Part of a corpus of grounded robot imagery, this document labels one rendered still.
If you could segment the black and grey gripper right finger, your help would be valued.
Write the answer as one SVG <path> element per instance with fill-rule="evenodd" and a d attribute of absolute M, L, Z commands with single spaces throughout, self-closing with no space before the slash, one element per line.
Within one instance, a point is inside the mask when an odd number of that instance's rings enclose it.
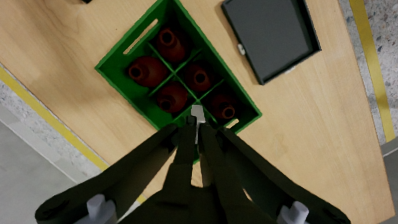
<path fill-rule="evenodd" d="M 212 129 L 201 105 L 197 113 L 202 184 L 213 185 L 221 224 L 264 224 L 246 193 L 278 224 L 351 224 L 340 209 L 293 182 L 229 128 Z"/>

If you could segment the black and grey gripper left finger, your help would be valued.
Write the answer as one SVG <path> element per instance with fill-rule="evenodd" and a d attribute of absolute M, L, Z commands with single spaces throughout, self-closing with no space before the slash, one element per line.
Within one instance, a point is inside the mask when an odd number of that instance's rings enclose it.
<path fill-rule="evenodd" d="M 187 224 L 197 127 L 192 105 L 183 127 L 165 125 L 100 174 L 43 202 L 37 224 L 117 224 L 176 149 L 148 224 Z"/>

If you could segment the dark grey tray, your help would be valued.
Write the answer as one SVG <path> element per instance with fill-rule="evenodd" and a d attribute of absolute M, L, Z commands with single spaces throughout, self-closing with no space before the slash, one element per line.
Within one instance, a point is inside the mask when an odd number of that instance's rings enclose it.
<path fill-rule="evenodd" d="M 225 0 L 222 11 L 259 85 L 322 51 L 306 0 Z"/>

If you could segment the green bottle crate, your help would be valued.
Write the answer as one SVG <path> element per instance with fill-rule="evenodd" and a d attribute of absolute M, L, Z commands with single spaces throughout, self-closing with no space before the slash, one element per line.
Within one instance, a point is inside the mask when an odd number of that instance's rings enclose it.
<path fill-rule="evenodd" d="M 129 50 L 127 54 L 123 54 L 123 52 L 155 19 L 157 19 L 158 22 Z M 158 33 L 164 27 L 171 25 L 181 28 L 189 38 L 191 53 L 185 63 L 177 64 L 167 61 L 157 51 L 156 39 Z M 146 88 L 137 84 L 134 79 L 130 77 L 129 68 L 133 61 L 142 55 L 160 58 L 166 64 L 170 70 L 170 75 L 163 83 L 155 87 Z M 184 80 L 186 67 L 195 60 L 208 62 L 215 73 L 215 79 L 212 86 L 203 92 L 191 90 Z M 167 113 L 162 111 L 156 101 L 158 90 L 163 85 L 171 81 L 181 82 L 188 90 L 188 97 L 185 106 L 176 113 Z M 228 90 L 236 98 L 237 109 L 234 116 L 230 119 L 218 119 L 214 117 L 208 109 L 206 95 L 217 86 Z M 218 130 L 218 127 L 227 127 L 233 121 L 238 119 L 239 122 L 229 128 L 236 135 L 263 116 L 249 94 L 186 9 L 162 14 L 144 24 L 132 35 L 118 58 L 114 72 L 113 88 L 157 131 L 170 123 L 177 124 L 178 127 L 183 127 L 185 125 L 185 117 L 191 115 L 192 105 L 202 106 L 204 117 L 208 119 L 212 129 L 215 130 Z"/>

